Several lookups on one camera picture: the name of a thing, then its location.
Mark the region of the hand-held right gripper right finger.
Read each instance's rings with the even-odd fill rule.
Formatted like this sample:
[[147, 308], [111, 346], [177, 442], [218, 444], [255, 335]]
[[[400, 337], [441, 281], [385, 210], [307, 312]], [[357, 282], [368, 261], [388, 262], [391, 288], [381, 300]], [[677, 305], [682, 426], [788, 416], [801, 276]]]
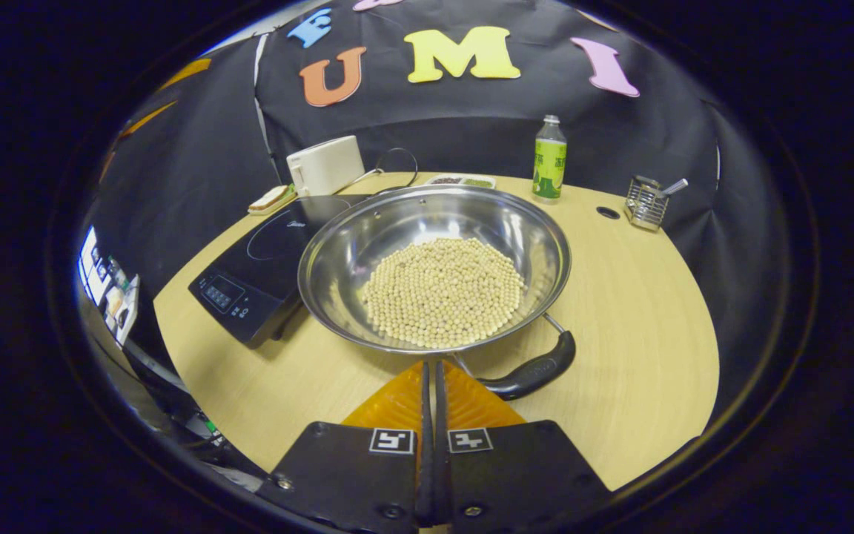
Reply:
[[611, 491], [552, 420], [511, 409], [447, 362], [433, 365], [433, 521], [453, 531], [592, 525]]

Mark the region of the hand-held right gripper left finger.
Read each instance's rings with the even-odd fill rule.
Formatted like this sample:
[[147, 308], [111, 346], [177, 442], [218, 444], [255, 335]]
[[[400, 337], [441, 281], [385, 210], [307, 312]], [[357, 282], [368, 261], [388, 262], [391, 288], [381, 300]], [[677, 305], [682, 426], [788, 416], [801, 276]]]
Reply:
[[416, 533], [434, 520], [430, 369], [417, 363], [342, 423], [309, 423], [257, 495], [352, 533]]

